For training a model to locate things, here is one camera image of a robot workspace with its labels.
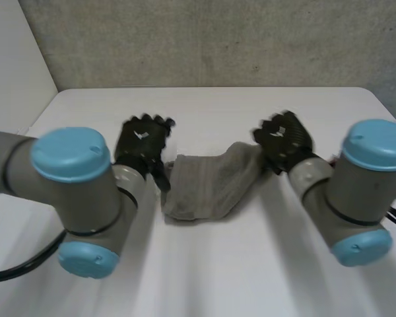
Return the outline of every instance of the gray towel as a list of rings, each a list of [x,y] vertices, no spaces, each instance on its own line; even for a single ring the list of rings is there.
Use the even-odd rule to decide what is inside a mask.
[[[172,166],[163,213],[179,220],[215,220],[227,215],[258,179],[263,156],[259,146],[237,142],[217,157],[178,155]]]

